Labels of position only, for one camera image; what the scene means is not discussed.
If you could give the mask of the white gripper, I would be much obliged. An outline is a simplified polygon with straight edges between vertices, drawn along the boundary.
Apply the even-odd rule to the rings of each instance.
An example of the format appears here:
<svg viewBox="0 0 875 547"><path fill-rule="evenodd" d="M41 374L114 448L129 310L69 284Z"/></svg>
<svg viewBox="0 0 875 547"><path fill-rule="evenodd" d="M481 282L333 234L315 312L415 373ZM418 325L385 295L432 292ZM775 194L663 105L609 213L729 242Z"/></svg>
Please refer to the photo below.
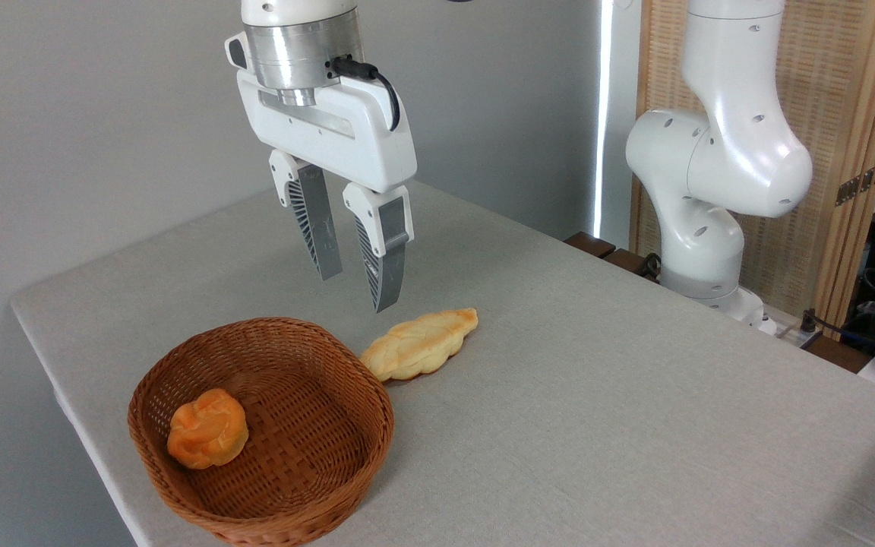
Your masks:
<svg viewBox="0 0 875 547"><path fill-rule="evenodd" d="M325 169L351 181L343 200L355 218L374 310L392 307L414 240L409 191L400 186L418 169L407 114L391 131L391 94L354 77L315 89L313 105L285 104L257 82L246 46L245 33L232 36L226 55L254 134L276 149L270 170L279 201L294 214L319 276L343 271Z"/></svg>

